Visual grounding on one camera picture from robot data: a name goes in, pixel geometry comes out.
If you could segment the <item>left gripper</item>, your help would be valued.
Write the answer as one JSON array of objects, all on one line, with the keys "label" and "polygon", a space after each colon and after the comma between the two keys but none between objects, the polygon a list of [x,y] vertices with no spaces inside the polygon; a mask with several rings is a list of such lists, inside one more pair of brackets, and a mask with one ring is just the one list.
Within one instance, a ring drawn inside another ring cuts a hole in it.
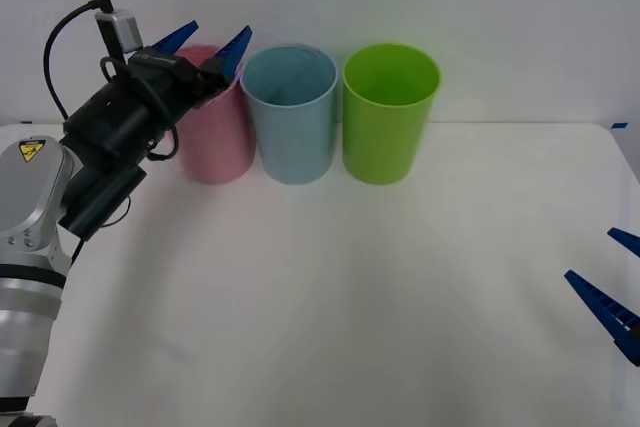
[{"label": "left gripper", "polygon": [[170,55],[198,28],[193,20],[157,41],[153,49],[147,47],[128,60],[132,78],[148,85],[172,118],[182,118],[229,88],[253,34],[251,27],[245,26],[214,55],[198,46]]}]

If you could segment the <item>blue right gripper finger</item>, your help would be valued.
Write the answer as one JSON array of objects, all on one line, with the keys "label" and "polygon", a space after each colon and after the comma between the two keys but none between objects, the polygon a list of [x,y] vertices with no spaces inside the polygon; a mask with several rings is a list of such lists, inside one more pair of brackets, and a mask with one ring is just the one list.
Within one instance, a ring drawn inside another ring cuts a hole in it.
[{"label": "blue right gripper finger", "polygon": [[586,281],[573,270],[564,278],[634,366],[639,366],[639,316]]},{"label": "blue right gripper finger", "polygon": [[640,257],[640,238],[636,235],[620,230],[618,228],[611,228],[607,235],[624,246],[627,250],[633,253],[636,257]]}]

